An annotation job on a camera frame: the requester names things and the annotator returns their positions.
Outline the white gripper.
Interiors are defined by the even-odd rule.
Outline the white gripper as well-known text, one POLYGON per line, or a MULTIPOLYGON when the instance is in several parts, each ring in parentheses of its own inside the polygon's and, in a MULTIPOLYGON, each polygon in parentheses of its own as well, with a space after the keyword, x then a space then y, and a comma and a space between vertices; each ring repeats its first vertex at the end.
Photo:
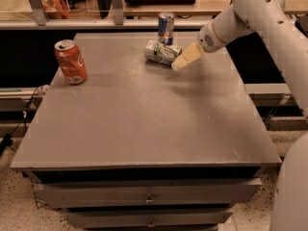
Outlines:
POLYGON ((227 31, 221 23, 213 19, 208 22, 198 33, 197 41, 193 42, 175 61, 171 68, 175 71, 182 69, 188 64, 193 63, 205 52, 213 53, 227 44, 227 31))

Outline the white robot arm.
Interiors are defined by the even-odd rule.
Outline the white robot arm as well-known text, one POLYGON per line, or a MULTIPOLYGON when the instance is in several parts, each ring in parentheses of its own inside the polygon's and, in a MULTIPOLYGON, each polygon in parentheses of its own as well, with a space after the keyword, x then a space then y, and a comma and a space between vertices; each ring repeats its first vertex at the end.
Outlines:
MULTIPOLYGON (((179 70, 234 39, 257 33, 308 118, 308 38, 283 11, 284 0, 232 0, 172 64, 179 70)), ((274 194, 269 231, 308 231, 308 134, 288 149, 274 194)))

